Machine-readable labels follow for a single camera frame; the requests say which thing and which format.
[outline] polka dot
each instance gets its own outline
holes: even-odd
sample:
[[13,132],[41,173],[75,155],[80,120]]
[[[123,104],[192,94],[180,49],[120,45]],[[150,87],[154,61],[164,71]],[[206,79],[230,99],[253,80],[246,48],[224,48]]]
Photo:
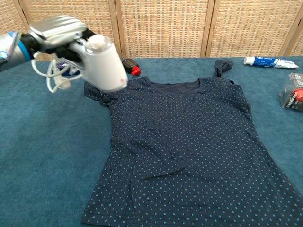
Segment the polka dot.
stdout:
[[83,223],[303,226],[303,198],[259,139],[239,85],[141,77],[84,91],[109,107],[112,138]]

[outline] teal carpet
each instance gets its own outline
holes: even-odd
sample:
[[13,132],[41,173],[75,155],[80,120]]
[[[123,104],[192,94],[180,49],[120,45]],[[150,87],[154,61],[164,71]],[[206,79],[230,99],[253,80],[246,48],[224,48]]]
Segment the teal carpet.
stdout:
[[[242,86],[270,155],[303,193],[303,113],[281,108],[279,92],[296,70],[243,66],[226,78]],[[137,59],[142,76],[177,83],[209,77],[216,59]],[[39,62],[45,71],[49,62]],[[110,149],[107,107],[83,95],[83,80],[51,94],[30,63],[0,73],[0,226],[81,226]]]

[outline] white tube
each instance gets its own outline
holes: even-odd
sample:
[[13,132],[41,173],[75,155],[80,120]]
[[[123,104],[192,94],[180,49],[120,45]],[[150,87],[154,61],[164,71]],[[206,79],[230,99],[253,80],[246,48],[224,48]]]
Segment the white tube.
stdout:
[[292,61],[275,59],[275,58],[261,58],[261,57],[245,57],[244,65],[257,66],[257,67],[269,67],[269,68],[285,68],[294,69],[298,68]]

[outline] wicker screen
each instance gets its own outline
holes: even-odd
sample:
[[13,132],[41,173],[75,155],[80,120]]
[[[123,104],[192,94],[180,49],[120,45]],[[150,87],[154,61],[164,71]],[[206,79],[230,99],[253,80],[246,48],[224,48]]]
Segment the wicker screen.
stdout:
[[25,17],[22,14],[21,8],[17,9],[12,0],[0,0],[0,4],[0,34],[8,31],[25,32]]
[[86,23],[96,34],[105,35],[114,40],[120,53],[119,37],[114,37],[109,1],[113,0],[21,0],[27,8],[30,22],[37,22],[56,15],[69,15]]
[[116,1],[124,56],[200,56],[208,0]]
[[294,46],[292,55],[293,56],[303,55],[303,32],[301,33],[300,38],[298,39],[296,45]]
[[277,56],[302,2],[217,1],[214,32],[210,34],[206,56]]

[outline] small red object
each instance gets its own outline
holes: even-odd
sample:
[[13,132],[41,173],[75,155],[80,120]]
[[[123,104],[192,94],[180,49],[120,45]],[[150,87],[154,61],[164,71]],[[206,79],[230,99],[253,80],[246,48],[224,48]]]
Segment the small red object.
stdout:
[[303,102],[303,89],[302,88],[299,88],[299,89],[296,89],[293,91],[293,95],[297,93],[295,99],[298,101],[298,102]]
[[132,68],[131,74],[132,74],[133,76],[139,76],[139,75],[141,74],[141,69],[140,69],[138,66],[134,66],[134,67]]

